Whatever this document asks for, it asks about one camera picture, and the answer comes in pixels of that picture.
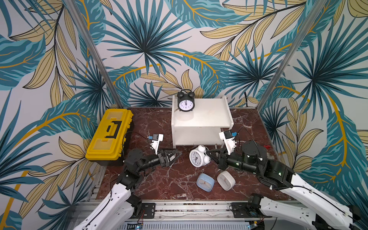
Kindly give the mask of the white twin-bell alarm clock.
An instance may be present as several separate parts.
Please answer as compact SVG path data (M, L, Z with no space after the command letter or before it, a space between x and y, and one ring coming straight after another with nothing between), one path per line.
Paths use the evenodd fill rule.
M207 148L204 145L199 145L189 153L191 164L196 167L202 167L210 163L211 158L206 154Z

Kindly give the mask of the black twin-bell alarm clock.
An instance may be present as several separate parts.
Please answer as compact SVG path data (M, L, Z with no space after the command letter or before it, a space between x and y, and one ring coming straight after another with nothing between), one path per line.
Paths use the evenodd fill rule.
M177 94L178 109L182 112L190 112L195 108L195 93L190 89L182 89Z

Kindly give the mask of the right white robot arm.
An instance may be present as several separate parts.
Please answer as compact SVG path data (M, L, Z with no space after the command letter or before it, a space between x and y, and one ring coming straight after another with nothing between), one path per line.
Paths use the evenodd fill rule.
M343 205L313 188L285 164L268 159L266 148L254 141L245 142L240 152L205 148L205 153L219 169L231 167L252 173L270 190L287 194L304 205L295 207L253 193L245 208L250 216L286 219L309 230L358 229L356 222L361 216L357 206Z

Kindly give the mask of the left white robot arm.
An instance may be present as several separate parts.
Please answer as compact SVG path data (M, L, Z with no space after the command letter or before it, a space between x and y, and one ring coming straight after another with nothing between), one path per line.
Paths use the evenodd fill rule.
M134 191L143 181L144 172L158 166L170 167L181 155L182 152L176 149L159 149L157 154L152 155L145 155L141 149L131 150L109 194L74 229L116 230L121 223L137 217L142 210L142 200L134 195Z

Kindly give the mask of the white two-tier shelf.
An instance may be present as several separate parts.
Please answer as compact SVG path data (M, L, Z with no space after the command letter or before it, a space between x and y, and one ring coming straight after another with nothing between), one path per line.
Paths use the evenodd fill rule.
M196 98L190 112L180 111L177 97L172 97L172 145L213 146L222 145L220 132L234 126L226 96L221 98Z

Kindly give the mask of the white square alarm clock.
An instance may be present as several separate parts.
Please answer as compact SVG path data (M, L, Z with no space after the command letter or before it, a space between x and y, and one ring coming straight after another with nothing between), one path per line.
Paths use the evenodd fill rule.
M231 190L236 185L234 177L228 171L221 172L217 176L217 182L225 191Z

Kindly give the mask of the blue square alarm clock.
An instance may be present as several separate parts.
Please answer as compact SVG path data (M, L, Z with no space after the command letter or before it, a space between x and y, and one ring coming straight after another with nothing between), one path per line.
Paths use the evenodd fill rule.
M214 184L215 180L205 173L200 174L196 181L196 185L206 192L211 192Z

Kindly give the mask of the yellow and black toolbox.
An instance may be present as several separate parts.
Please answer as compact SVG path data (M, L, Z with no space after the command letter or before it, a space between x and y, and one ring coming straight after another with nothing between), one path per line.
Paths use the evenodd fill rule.
M108 109L89 144L86 159L101 166L122 166L134 124L127 109Z

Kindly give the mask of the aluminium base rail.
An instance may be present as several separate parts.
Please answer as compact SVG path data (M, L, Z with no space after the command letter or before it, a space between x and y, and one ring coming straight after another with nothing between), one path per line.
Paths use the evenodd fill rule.
M232 201L144 200L143 203L153 203L154 210L121 220L116 229L133 230L141 224L143 230L246 230L252 223L257 223L259 230L304 229L280 217L236 218Z

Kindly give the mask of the right metal corner post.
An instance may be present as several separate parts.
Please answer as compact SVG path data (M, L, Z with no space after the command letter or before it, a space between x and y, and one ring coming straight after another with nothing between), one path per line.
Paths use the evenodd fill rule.
M305 23L302 25L300 31L296 34L296 37L291 44L290 48L288 49L287 53L285 54L280 66L278 67L273 79L269 82L268 87L264 91L263 97L261 98L257 108L257 111L260 112L268 99L271 95L273 89L275 88L276 84L278 83L282 73L284 72L286 66L290 62L291 58L293 57L294 53L300 47L302 41L304 40L305 36L308 34L310 28L312 27L314 21L318 17L319 13L323 10L324 5L327 3L327 0L317 1L312 9L310 14L306 17Z

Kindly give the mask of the metal corner post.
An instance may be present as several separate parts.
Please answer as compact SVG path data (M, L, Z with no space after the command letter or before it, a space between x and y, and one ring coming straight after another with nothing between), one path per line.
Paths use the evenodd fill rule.
M97 68L99 72L102 75L103 80L105 81L105 84L107 88L110 90L111 96L113 98L113 101L117 105L119 109L123 109L124 105L120 101L120 97L117 94L117 91L115 90L113 83L111 81L111 78L109 77L109 74L105 68L105 65L103 64L103 61L98 53L98 50L96 48L96 45L94 44L94 41L92 39L92 36L87 28L87 25L84 23L84 19L75 3L75 1L72 0L66 0L64 1L72 19L74 20L77 28L79 29L81 36L86 44L87 49L90 51L91 56L93 60L95 61L95 64L97 65Z
M268 87L264 91L263 97L261 98L257 108L257 111L260 112L268 99L271 95L273 89L275 88L276 84L278 83L282 73L284 72L286 66L290 62L291 58L293 57L294 53L300 47L302 41L304 40L305 36L308 34L310 28L312 27L314 21L318 17L319 13L323 10L324 5L327 3L327 0L317 1L312 9L310 14L306 17L305 23L302 25L300 31L296 34L296 37L291 44L290 48L288 49L287 53L285 54L280 66L278 67L273 79L269 82Z

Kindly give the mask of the left metal corner post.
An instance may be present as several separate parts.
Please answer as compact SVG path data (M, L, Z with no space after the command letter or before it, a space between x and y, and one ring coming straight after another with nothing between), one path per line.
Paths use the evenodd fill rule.
M117 91L115 90L113 83L111 81L111 78L109 77L109 74L105 68L105 65L103 64L103 61L98 53L98 50L96 48L96 45L94 44L94 41L92 39L92 36L87 28L87 25L84 23L84 19L75 3L75 1L72 0L66 0L64 1L72 19L74 20L77 28L79 29L81 36L86 44L87 49L90 51L91 56L93 60L95 61L95 64L97 65L97 68L99 72L102 75L103 80L105 81L105 84L107 88L110 90L111 96L113 98L113 101L117 105L119 109L123 109L124 105L120 101L120 97L117 94Z

